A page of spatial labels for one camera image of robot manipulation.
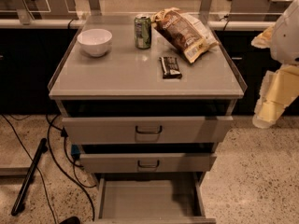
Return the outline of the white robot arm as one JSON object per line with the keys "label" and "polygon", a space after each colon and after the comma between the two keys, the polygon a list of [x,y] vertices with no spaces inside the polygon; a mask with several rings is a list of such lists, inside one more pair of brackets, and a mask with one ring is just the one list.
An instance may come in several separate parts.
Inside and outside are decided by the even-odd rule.
{"label": "white robot arm", "polygon": [[252,123],[266,129],[274,125],[299,96],[299,0],[293,0],[273,26],[251,41],[253,47],[270,48],[280,68],[263,77]]}

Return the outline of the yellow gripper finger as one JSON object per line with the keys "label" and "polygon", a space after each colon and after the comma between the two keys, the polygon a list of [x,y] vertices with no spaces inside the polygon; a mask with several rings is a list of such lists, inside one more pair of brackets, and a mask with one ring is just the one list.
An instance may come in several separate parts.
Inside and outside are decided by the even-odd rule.
{"label": "yellow gripper finger", "polygon": [[266,28],[262,33],[252,39],[251,45],[258,49],[269,49],[272,44],[273,31],[274,26]]}
{"label": "yellow gripper finger", "polygon": [[252,123],[258,128],[267,129],[299,96],[299,67],[283,64],[276,72],[267,71],[259,94]]}

